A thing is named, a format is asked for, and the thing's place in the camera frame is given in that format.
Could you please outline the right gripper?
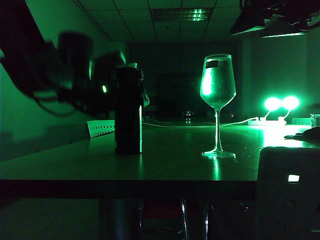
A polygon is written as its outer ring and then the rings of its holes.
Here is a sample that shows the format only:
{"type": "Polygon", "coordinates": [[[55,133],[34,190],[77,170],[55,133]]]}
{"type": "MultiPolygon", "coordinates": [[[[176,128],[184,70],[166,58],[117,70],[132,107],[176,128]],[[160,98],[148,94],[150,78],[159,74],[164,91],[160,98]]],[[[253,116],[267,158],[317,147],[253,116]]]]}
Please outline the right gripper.
{"type": "Polygon", "coordinates": [[[240,0],[239,8],[241,13],[230,29],[232,36],[259,30],[261,38],[300,36],[320,26],[318,0],[240,0]],[[292,26],[266,27],[274,17],[292,26]]]}

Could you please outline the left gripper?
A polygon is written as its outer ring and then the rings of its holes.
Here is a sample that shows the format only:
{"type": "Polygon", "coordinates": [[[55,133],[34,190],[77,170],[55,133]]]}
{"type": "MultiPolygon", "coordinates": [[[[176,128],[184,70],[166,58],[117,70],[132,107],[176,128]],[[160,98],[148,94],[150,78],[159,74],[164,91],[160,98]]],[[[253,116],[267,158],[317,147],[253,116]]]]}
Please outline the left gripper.
{"type": "MultiPolygon", "coordinates": [[[[126,63],[121,50],[93,57],[93,39],[78,32],[65,31],[58,37],[57,51],[70,70],[59,88],[58,99],[90,116],[109,114],[115,109],[115,69],[126,63]]],[[[144,73],[137,70],[136,105],[147,107],[150,98],[144,85],[144,73]]]]}

